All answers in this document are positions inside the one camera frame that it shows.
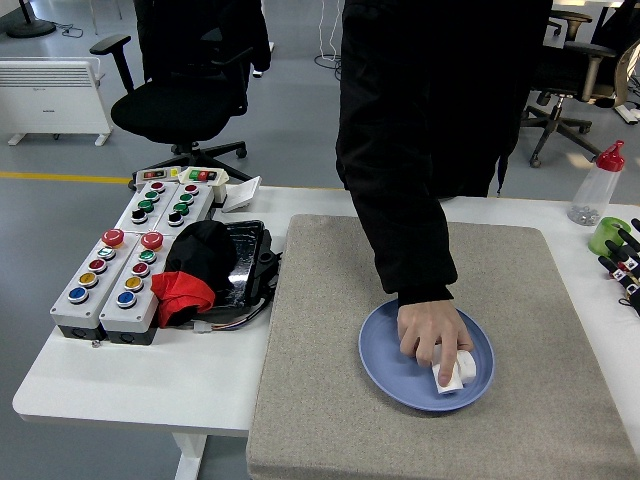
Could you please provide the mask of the person's right hand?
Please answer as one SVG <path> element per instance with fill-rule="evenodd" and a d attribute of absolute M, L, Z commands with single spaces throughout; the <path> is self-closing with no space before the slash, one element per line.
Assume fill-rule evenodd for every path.
<path fill-rule="evenodd" d="M 466 325 L 450 300 L 401 306 L 397 330 L 400 351 L 415 358 L 421 367 L 431 367 L 434 348 L 441 347 L 438 383 L 442 387 L 452 379 L 457 352 L 474 348 Z"/>

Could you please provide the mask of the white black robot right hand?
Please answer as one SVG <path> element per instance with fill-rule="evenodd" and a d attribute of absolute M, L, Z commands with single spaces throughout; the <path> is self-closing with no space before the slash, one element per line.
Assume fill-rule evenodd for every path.
<path fill-rule="evenodd" d="M 623 240 L 621 245 L 606 240 L 608 256 L 599 256 L 599 263 L 624 289 L 625 296 L 619 300 L 622 305 L 630 306 L 639 314 L 639 241 L 623 227 L 616 233 Z"/>

